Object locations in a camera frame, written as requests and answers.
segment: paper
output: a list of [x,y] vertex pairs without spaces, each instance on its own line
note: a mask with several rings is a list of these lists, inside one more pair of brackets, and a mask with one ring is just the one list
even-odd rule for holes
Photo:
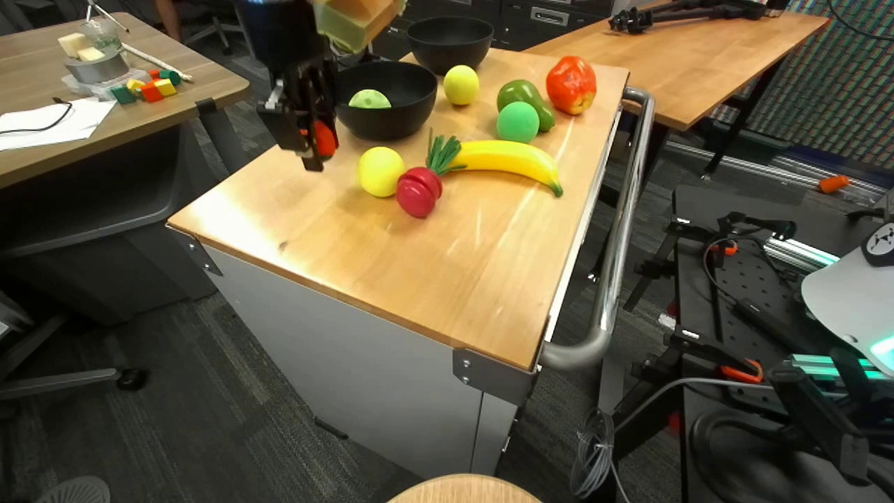
[[97,102],[97,99],[82,99],[71,103],[73,110],[68,114],[65,114],[68,103],[50,103],[40,110],[0,114],[0,151],[86,141],[114,106],[114,102]]

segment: black bowl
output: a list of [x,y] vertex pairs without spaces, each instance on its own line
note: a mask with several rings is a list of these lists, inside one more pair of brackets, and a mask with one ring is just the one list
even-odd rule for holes
[[438,75],[453,65],[477,71],[495,42],[495,29],[477,18],[431,18],[407,29],[416,63]]
[[[357,91],[377,91],[392,102],[392,110],[349,106]],[[438,99],[438,78],[407,63],[363,63],[337,72],[340,102],[336,114],[340,123],[365,141],[399,141],[421,128]]]

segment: yellow banana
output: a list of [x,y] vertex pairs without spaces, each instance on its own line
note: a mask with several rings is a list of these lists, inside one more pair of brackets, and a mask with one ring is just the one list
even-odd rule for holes
[[519,174],[534,183],[541,183],[558,198],[561,179],[558,167],[550,155],[527,144],[511,141],[469,141],[462,144],[462,151],[451,162],[451,172],[501,172],[501,174]]

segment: metal handle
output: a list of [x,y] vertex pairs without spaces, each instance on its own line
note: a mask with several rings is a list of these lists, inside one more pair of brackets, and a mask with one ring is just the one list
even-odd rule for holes
[[607,246],[607,260],[604,260],[599,299],[596,299],[596,318],[589,324],[589,336],[581,343],[576,348],[558,348],[554,342],[546,343],[541,363],[547,370],[576,373],[576,370],[596,367],[613,343],[618,296],[624,283],[624,262],[629,251],[635,209],[636,209],[642,172],[645,172],[645,148],[648,148],[650,123],[653,123],[653,102],[648,93],[625,91],[624,99],[639,103],[642,112],[635,133],[635,156],[625,166],[620,205],[618,205],[618,216],[615,216],[610,246]]

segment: bell pepper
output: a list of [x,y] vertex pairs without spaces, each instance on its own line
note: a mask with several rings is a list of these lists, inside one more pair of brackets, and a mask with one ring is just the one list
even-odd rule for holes
[[581,57],[561,57],[547,72],[550,103],[565,114],[585,114],[596,99],[596,72]]

